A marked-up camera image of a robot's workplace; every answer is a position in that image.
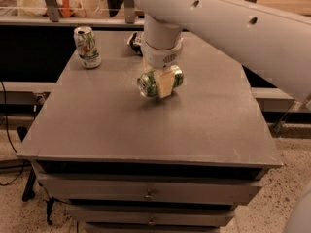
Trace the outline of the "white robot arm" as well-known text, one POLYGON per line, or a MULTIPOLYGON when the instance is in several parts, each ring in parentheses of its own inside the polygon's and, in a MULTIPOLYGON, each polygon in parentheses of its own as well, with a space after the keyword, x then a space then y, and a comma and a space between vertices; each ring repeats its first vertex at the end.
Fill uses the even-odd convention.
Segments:
POLYGON ((145 13, 142 48, 161 69, 187 29, 296 101, 310 105, 311 18, 241 0, 134 0, 145 13))

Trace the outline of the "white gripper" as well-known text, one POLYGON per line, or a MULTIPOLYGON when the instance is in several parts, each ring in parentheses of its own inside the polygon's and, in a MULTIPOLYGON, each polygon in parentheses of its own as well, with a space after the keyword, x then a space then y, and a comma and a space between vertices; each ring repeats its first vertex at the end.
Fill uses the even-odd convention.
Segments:
MULTIPOLYGON (((181 51, 182 41, 179 41, 175 47, 169 50, 157 50, 151 47, 145 39, 142 39, 141 51, 143 53, 143 63, 154 69, 168 68, 177 64, 181 51)), ((170 96, 175 81, 175 73, 172 69, 154 71, 155 84, 160 98, 170 96)))

